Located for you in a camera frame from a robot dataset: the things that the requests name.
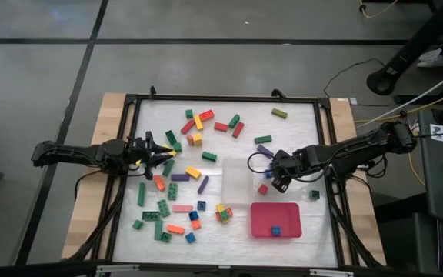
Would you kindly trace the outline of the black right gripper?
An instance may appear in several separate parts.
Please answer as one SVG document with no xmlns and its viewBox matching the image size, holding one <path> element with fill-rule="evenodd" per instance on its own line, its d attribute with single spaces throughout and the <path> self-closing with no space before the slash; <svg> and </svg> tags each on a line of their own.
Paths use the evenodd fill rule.
<svg viewBox="0 0 443 277">
<path fill-rule="evenodd" d="M 309 148 L 298 149 L 291 155 L 283 150 L 278 150 L 269 168 L 274 180 L 271 185 L 280 193 L 285 193 L 288 189 L 291 178 L 302 177 L 310 174 Z"/>
</svg>

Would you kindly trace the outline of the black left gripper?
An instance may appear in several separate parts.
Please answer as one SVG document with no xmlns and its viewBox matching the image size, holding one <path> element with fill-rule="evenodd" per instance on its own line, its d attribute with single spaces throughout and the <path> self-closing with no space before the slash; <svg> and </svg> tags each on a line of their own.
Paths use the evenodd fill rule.
<svg viewBox="0 0 443 277">
<path fill-rule="evenodd" d="M 172 158 L 171 155 L 153 155 L 148 160 L 148 149 L 151 152 L 170 152 L 169 147 L 157 145 L 150 131 L 145 133 L 145 140 L 141 137 L 127 137 L 125 148 L 125 171 L 137 170 L 145 165 L 145 177 L 147 180 L 153 179 L 152 169 Z"/>
</svg>

